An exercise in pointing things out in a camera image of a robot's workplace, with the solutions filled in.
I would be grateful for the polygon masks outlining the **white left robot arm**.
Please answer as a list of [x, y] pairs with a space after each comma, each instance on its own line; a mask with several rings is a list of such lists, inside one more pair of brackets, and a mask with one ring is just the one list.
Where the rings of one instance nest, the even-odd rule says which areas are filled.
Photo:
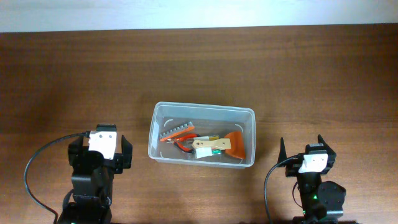
[[132, 144], [118, 134], [114, 124], [98, 124], [68, 145], [68, 161], [73, 167], [72, 186], [63, 199], [57, 223], [110, 223], [113, 180], [132, 164]]

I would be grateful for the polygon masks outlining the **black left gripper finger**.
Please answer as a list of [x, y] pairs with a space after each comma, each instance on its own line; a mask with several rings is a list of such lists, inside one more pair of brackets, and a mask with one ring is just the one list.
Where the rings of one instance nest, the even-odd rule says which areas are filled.
[[83, 153], [83, 136], [78, 137], [68, 145], [68, 162], [70, 166], [74, 166]]
[[122, 135], [121, 138], [121, 149], [123, 155], [123, 169], [130, 169], [132, 164], [133, 146], [124, 135]]

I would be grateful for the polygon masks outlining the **orange scraper with wooden handle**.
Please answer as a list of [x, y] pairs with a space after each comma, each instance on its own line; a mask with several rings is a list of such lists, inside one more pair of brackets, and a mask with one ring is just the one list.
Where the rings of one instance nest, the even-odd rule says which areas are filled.
[[204, 148], [217, 149], [224, 151], [227, 155], [234, 158], [246, 158], [243, 135], [241, 131], [233, 131], [227, 134], [224, 138], [219, 138], [216, 140], [195, 139], [192, 143], [192, 146], [195, 150]]

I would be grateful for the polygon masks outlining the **orange handled cutting pliers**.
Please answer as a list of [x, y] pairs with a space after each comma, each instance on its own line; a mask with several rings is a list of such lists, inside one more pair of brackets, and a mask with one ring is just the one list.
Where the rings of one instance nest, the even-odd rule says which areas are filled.
[[193, 146], [192, 143], [195, 138], [199, 137], [198, 134], [187, 134], [179, 138], [168, 139], [166, 143], [173, 144], [176, 148], [181, 150], [182, 152], [193, 154]]

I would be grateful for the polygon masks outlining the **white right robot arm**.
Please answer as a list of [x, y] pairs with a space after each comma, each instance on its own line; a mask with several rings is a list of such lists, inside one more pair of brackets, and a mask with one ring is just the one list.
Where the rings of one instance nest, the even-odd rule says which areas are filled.
[[318, 135], [316, 144], [305, 146], [305, 152], [287, 157], [284, 140], [280, 140], [278, 166], [286, 177], [295, 177], [303, 215], [293, 223], [337, 223], [343, 216], [346, 189], [332, 181], [322, 181], [334, 166], [336, 152]]

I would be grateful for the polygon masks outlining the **orange socket bit rail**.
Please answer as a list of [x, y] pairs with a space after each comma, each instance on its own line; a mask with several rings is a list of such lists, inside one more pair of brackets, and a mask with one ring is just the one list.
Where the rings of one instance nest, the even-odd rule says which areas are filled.
[[175, 136], [179, 136], [181, 134], [187, 133], [194, 129], [195, 129], [195, 126], [193, 125], [193, 123], [188, 122], [188, 123], [182, 124], [180, 126], [172, 128], [172, 129], [160, 134], [159, 138], [160, 138], [161, 142], [168, 141], [169, 139], [172, 139]]

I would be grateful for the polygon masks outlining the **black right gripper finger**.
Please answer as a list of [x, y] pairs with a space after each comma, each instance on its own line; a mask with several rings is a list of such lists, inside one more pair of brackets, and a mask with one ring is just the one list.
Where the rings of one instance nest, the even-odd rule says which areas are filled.
[[278, 156], [278, 160], [277, 160], [277, 164], [279, 165], [279, 167], [285, 167], [286, 159], [287, 159], [287, 153], [286, 153], [286, 149], [285, 149], [285, 143], [284, 143], [284, 139], [281, 138], [280, 139], [280, 151], [279, 151], [279, 156]]
[[336, 152], [325, 142], [321, 134], [317, 136], [318, 143], [323, 144], [324, 149], [326, 150], [328, 157], [330, 159], [335, 159], [336, 158]]

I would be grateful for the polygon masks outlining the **clear case of screwdrivers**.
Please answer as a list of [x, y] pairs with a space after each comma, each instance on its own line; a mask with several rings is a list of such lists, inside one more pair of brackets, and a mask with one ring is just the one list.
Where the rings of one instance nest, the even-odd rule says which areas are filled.
[[196, 159], [201, 159], [204, 157], [210, 157], [213, 155], [218, 155], [221, 154], [221, 151], [219, 149], [212, 149], [211, 147], [206, 147], [204, 149], [199, 149], [196, 150], [193, 148], [193, 142], [194, 140], [202, 140], [202, 141], [213, 141], [217, 140], [220, 137], [218, 135], [214, 136], [199, 136], [199, 137], [194, 137], [193, 139], [188, 140], [188, 145], [193, 149], [194, 155]]

